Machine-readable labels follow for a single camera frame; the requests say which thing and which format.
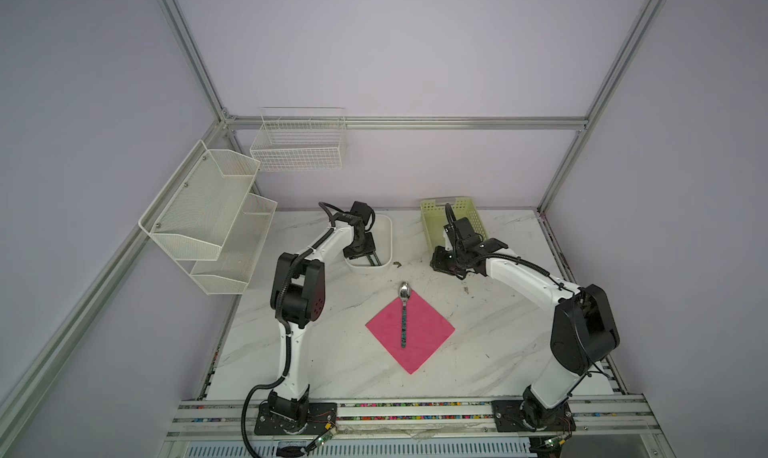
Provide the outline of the spoon with teal handle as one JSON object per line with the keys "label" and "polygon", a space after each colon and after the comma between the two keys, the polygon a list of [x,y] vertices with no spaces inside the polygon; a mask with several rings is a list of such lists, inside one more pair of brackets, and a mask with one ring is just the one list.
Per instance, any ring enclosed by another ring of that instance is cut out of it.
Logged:
{"label": "spoon with teal handle", "polygon": [[401,302],[401,348],[405,349],[407,347],[407,321],[408,321],[408,310],[407,305],[409,302],[409,299],[411,297],[411,286],[408,282],[403,281],[400,283],[399,289],[398,289],[398,296]]}

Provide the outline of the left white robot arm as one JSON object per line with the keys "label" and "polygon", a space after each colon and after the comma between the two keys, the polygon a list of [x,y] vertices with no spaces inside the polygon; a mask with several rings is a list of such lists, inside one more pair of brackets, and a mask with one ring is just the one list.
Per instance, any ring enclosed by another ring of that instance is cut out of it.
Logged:
{"label": "left white robot arm", "polygon": [[277,261],[270,306],[279,324],[279,377],[269,386],[267,409],[271,416],[304,427],[309,420],[310,385],[303,352],[308,327],[323,311],[326,299],[325,263],[339,254],[352,260],[366,257],[380,261],[372,228],[376,214],[350,211],[332,214],[324,234],[299,253],[282,253]]}

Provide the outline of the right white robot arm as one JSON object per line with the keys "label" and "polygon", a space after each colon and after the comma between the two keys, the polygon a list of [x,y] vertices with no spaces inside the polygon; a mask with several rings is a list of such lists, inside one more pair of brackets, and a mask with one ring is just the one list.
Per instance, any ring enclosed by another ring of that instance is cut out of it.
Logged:
{"label": "right white robot arm", "polygon": [[460,280],[470,273],[491,278],[550,314],[550,358],[540,375],[525,388],[518,411],[518,423],[529,430],[551,426],[590,368],[620,344],[603,288],[557,277],[534,262],[508,253],[506,244],[495,238],[474,247],[459,243],[437,246],[430,266]]}

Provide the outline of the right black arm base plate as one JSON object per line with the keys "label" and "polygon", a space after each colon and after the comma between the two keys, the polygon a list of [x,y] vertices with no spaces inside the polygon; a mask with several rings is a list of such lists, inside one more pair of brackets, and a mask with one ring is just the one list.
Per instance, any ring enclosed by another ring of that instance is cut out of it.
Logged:
{"label": "right black arm base plate", "polygon": [[498,432],[572,432],[575,429],[567,401],[547,409],[532,400],[494,400],[491,408]]}

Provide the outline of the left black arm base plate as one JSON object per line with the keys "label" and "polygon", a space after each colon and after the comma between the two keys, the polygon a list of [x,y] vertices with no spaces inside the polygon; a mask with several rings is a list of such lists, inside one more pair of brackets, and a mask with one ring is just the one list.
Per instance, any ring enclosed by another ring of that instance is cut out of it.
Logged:
{"label": "left black arm base plate", "polygon": [[298,410],[280,413],[275,407],[263,403],[259,406],[256,424],[250,430],[256,436],[316,436],[337,421],[338,404],[309,402]]}

